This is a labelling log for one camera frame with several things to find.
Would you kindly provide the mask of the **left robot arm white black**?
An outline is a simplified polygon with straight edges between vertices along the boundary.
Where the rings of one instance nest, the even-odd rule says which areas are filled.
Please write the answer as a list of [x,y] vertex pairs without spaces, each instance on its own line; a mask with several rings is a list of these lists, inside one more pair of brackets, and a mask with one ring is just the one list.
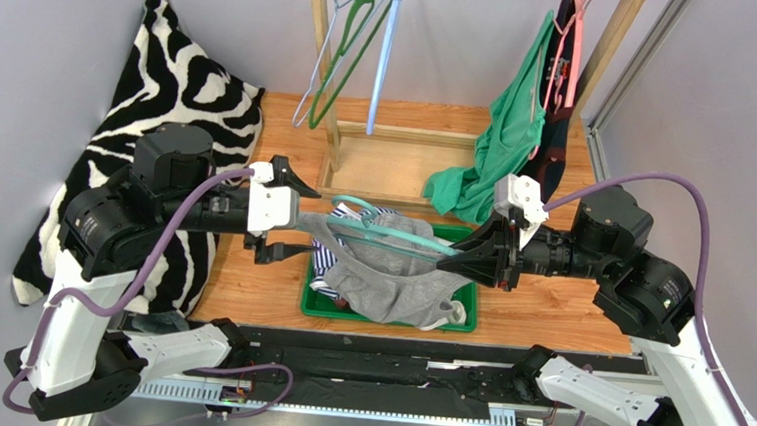
[[178,373],[249,380],[257,372],[248,340],[225,318],[170,334],[108,329],[179,231],[240,234],[258,264],[305,252],[266,240],[293,229],[301,200],[316,196],[287,158],[217,173],[212,150],[200,127],[159,127],[137,140],[130,164],[67,205],[37,330],[4,357],[14,382],[31,385],[25,413],[40,421],[96,414]]

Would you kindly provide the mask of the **light blue plastic hanger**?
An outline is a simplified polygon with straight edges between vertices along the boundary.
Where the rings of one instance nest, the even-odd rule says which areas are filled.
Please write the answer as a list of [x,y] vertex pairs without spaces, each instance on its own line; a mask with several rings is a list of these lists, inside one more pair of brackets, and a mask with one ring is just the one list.
[[388,13],[384,39],[382,41],[377,69],[375,71],[372,97],[370,98],[369,103],[369,112],[367,113],[367,123],[365,126],[366,135],[372,135],[374,133],[374,128],[376,127],[379,103],[382,98],[383,86],[386,82],[386,72],[388,70],[390,56],[392,55],[393,42],[396,37],[396,27],[398,26],[401,3],[402,0],[391,0],[390,2],[390,12]]

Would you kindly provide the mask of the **red tank top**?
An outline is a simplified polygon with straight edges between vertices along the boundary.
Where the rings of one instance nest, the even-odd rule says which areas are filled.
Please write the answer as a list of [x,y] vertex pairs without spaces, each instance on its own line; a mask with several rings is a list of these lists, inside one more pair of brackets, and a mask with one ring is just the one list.
[[337,307],[337,309],[342,313],[353,312],[351,304],[343,298],[337,298],[336,300],[333,301],[333,303]]

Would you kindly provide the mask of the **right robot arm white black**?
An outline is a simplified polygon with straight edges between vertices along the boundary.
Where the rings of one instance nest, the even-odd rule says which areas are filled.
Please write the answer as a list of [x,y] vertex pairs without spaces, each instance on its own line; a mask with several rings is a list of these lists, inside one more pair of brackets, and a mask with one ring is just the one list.
[[492,216],[438,268],[504,291],[525,273],[594,280],[595,305],[637,347],[665,393],[626,389],[536,345],[511,368],[518,396],[562,403],[608,426],[757,426],[713,366],[696,287],[647,250],[652,216],[612,186],[584,195],[572,227],[557,231],[546,226],[534,188],[527,178],[500,181]]

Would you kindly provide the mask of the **teal plastic hanger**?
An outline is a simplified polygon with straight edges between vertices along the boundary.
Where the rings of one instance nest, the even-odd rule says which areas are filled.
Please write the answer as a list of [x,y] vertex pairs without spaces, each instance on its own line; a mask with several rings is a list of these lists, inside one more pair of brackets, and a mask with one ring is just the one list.
[[373,242],[380,236],[383,236],[385,238],[394,237],[413,245],[425,247],[428,250],[438,252],[441,255],[455,256],[459,254],[456,249],[448,247],[447,245],[443,245],[442,243],[439,243],[437,241],[429,240],[426,237],[417,236],[413,233],[403,232],[400,229],[396,228],[377,225],[374,222],[374,219],[379,213],[378,209],[371,203],[359,199],[358,197],[340,194],[333,196],[331,198],[331,203],[334,206],[338,206],[341,203],[350,203],[359,206],[362,210],[367,210],[367,214],[365,216],[356,214],[356,220],[343,219],[343,217],[327,217],[327,223],[330,225],[339,225],[342,227],[355,229],[356,231],[363,233],[365,241]]

